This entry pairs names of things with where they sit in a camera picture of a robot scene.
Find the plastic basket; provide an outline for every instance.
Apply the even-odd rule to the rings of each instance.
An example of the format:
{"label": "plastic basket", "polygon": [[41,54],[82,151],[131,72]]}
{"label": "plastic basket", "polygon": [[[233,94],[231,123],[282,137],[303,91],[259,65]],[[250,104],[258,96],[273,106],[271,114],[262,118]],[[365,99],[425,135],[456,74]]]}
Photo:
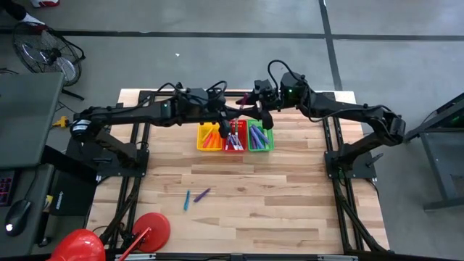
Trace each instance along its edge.
{"label": "plastic basket", "polygon": [[[249,128],[252,125],[255,125],[256,127],[258,127],[261,131],[263,131],[263,133],[266,135],[266,137],[268,137],[269,144],[266,144],[264,149],[253,149],[253,146],[252,146],[252,134],[249,132]],[[248,120],[247,121],[246,136],[248,138],[248,150],[249,151],[251,151],[251,152],[269,152],[269,151],[274,150],[273,130],[264,130],[262,128],[262,122],[260,122],[259,120]]]}
{"label": "plastic basket", "polygon": [[[204,143],[208,136],[212,135],[207,147]],[[196,135],[196,148],[203,152],[215,152],[222,149],[223,139],[219,136],[219,124],[203,123],[198,124],[198,133]]]}
{"label": "plastic basket", "polygon": [[[231,121],[231,132],[235,133],[235,120]],[[248,141],[248,132],[247,132],[247,121],[246,120],[239,120],[239,141],[241,146],[244,150],[235,150],[233,146],[229,144],[228,148],[225,149],[225,145],[227,143],[227,139],[223,138],[223,151],[224,152],[244,152],[247,150],[247,141]]]}

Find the concrete floor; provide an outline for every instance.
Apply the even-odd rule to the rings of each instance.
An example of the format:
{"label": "concrete floor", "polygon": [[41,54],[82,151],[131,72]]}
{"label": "concrete floor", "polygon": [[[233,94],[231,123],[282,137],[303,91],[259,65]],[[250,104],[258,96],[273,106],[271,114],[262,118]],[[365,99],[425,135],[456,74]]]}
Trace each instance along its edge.
{"label": "concrete floor", "polygon": [[[460,0],[326,0],[326,5],[332,33],[464,34]],[[28,9],[53,28],[68,30],[324,33],[318,0],[62,0],[57,8]],[[11,24],[0,15],[0,25]],[[166,81],[207,87],[224,79],[229,88],[251,88],[253,80],[267,77],[271,59],[283,59],[306,74],[315,90],[334,90],[323,39],[67,39],[88,57],[82,78],[70,88],[87,100],[61,98],[75,110],[114,104],[121,88],[156,88]],[[359,103],[385,104],[402,114],[408,130],[463,92],[463,41],[334,41],[334,48],[343,89],[354,91]],[[11,36],[0,36],[4,66],[27,73],[12,51]],[[62,110],[61,115],[71,113]],[[66,130],[53,130],[49,144],[64,149],[68,138]],[[391,249],[461,260],[464,207],[422,210],[440,195],[420,141],[376,152],[385,154],[376,169]]]}

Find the keyboard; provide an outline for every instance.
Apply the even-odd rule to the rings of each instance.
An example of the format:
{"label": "keyboard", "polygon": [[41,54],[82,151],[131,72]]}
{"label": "keyboard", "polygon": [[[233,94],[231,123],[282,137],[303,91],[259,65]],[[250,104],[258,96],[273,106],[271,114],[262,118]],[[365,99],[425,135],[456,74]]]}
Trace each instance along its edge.
{"label": "keyboard", "polygon": [[11,205],[17,183],[17,173],[14,170],[0,171],[0,207]]}

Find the wooden tabletop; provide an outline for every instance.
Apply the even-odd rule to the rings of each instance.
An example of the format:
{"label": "wooden tabletop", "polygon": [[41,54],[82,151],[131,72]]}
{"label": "wooden tabletop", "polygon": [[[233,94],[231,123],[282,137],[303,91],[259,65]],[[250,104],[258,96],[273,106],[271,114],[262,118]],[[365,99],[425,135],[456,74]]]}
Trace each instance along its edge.
{"label": "wooden tabletop", "polygon": [[[135,105],[139,91],[121,90],[119,102]],[[351,91],[335,94],[337,101],[355,103]],[[235,100],[228,98],[228,105],[235,106]],[[322,124],[311,123],[295,109],[273,112],[273,119],[275,149],[261,153],[200,152],[197,124],[151,127],[136,218],[148,212],[166,215],[171,235],[160,252],[342,253],[334,190],[323,160]],[[345,142],[363,137],[359,123],[341,120],[341,129]],[[111,134],[129,142],[131,130],[132,125],[113,126]],[[97,188],[87,229],[108,225],[113,218],[121,180],[109,178]],[[208,188],[205,198],[192,202]],[[353,180],[353,189],[361,221],[388,248],[374,188]],[[191,202],[185,212],[187,190]],[[352,225],[347,225],[354,246]]]}

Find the shoe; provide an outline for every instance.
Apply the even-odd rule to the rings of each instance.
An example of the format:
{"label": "shoe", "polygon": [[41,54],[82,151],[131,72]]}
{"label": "shoe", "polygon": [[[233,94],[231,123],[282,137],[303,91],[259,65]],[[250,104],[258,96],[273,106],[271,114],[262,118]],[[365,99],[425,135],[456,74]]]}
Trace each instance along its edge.
{"label": "shoe", "polygon": [[30,3],[35,7],[55,7],[59,5],[59,0],[30,0]]}
{"label": "shoe", "polygon": [[24,17],[23,20],[21,20],[21,22],[34,22],[34,23],[38,23],[38,24],[41,24],[41,25],[45,25],[44,22],[38,20],[37,18],[31,16],[30,14],[26,13],[26,17]]}

